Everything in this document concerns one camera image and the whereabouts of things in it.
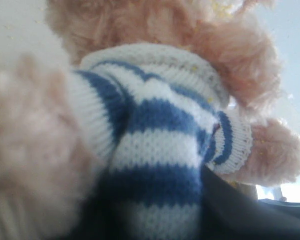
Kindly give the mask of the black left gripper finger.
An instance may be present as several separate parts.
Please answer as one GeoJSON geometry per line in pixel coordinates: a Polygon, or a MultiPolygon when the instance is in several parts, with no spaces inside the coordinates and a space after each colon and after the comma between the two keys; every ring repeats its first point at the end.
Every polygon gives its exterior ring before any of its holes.
{"type": "Polygon", "coordinates": [[[201,180],[203,240],[300,240],[300,203],[252,199],[205,166],[201,180]]]}

